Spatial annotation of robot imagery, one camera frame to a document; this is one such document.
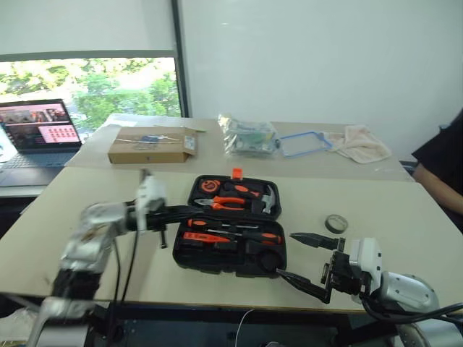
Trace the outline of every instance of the white cable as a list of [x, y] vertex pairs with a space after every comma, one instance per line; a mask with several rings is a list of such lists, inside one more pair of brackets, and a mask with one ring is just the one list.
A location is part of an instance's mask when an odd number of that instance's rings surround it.
[[249, 311], [247, 311], [247, 312], [243, 315], [243, 318], [241, 319], [241, 322], [239, 322], [238, 330], [237, 330], [237, 336], [236, 336], [236, 338], [234, 338], [234, 347], [238, 347], [239, 329], [241, 329], [241, 326], [242, 326], [243, 321], [245, 320], [247, 314], [251, 313], [252, 311], [254, 311], [254, 309], [250, 309]]

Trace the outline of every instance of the black cable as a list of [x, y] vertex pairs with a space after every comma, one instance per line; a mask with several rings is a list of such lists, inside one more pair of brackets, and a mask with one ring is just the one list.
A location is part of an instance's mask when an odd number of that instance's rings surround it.
[[116, 263], [117, 263], [117, 277], [116, 277], [116, 289], [114, 290], [114, 297], [111, 303], [111, 307], [109, 310], [109, 318], [108, 318], [108, 334], [106, 336], [106, 347], [111, 346], [111, 342], [113, 339], [114, 334], [114, 320], [116, 315], [116, 305], [117, 305], [117, 296], [119, 294], [119, 283], [121, 280], [121, 257], [119, 255], [119, 248], [117, 246], [116, 239], [113, 240], [113, 247], [114, 247], [114, 254], [116, 255]]
[[[394, 309], [388, 309], [388, 310], [383, 310], [382, 312], [376, 311], [376, 313], [381, 314], [382, 316], [386, 316], [386, 314], [395, 314], [398, 316], [415, 316], [417, 313], [416, 312], [410, 312], [410, 311], [399, 311], [399, 310], [394, 310]], [[457, 318], [452, 318], [449, 316], [440, 316], [440, 317], [434, 317], [434, 320], [443, 320], [444, 322], [450, 322], [454, 323], [457, 325], [463, 324], [462, 320], [458, 320]]]
[[129, 272], [127, 273], [127, 279], [125, 280], [124, 292], [122, 293], [122, 298], [121, 298], [121, 302], [120, 302], [121, 305], [124, 304], [125, 297], [127, 295], [127, 289], [129, 288], [130, 277], [132, 276], [133, 263], [135, 261], [135, 255], [137, 254], [137, 246], [138, 246], [139, 234], [140, 234], [140, 232], [137, 229], [135, 231], [135, 238], [134, 238], [134, 241], [133, 241], [132, 259], [130, 259]]
[[447, 322], [451, 320], [451, 322], [455, 322], [455, 320], [453, 320], [452, 318], [441, 317], [441, 316], [443, 314], [448, 314], [448, 313], [451, 313], [453, 311], [463, 308], [463, 303], [459, 303], [459, 304], [453, 304], [447, 307], [443, 307], [441, 309], [437, 309], [435, 311], [426, 312], [422, 314], [414, 314], [414, 315], [403, 314], [403, 315], [408, 315], [408, 317], [391, 318], [391, 317], [385, 317], [383, 314], [373, 310], [370, 306], [370, 303], [365, 298], [362, 299], [362, 305], [365, 311], [371, 317], [377, 320], [382, 320], [384, 322], [390, 322], [393, 324], [412, 324], [412, 323], [421, 322], [423, 320], [430, 320], [430, 319], [445, 320]]

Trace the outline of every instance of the towel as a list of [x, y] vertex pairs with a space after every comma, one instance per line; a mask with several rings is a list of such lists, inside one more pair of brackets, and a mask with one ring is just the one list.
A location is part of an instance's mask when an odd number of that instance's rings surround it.
[[325, 132], [324, 136], [333, 144], [330, 151], [361, 164], [380, 161], [392, 155], [391, 150], [374, 137], [365, 125], [347, 125], [343, 134]]

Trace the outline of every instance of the laptop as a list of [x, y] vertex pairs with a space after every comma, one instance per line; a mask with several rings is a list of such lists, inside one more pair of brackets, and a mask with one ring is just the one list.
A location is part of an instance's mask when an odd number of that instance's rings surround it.
[[0, 187], [49, 184], [82, 145], [62, 99], [0, 103], [0, 126], [18, 152]]

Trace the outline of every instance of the person's arm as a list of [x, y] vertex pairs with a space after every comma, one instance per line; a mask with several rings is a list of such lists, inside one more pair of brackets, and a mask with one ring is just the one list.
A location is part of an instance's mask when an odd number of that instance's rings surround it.
[[421, 183], [440, 205], [463, 215], [463, 196], [453, 190], [446, 183], [442, 182], [435, 174], [426, 169], [423, 165], [418, 164], [413, 173], [413, 178]]

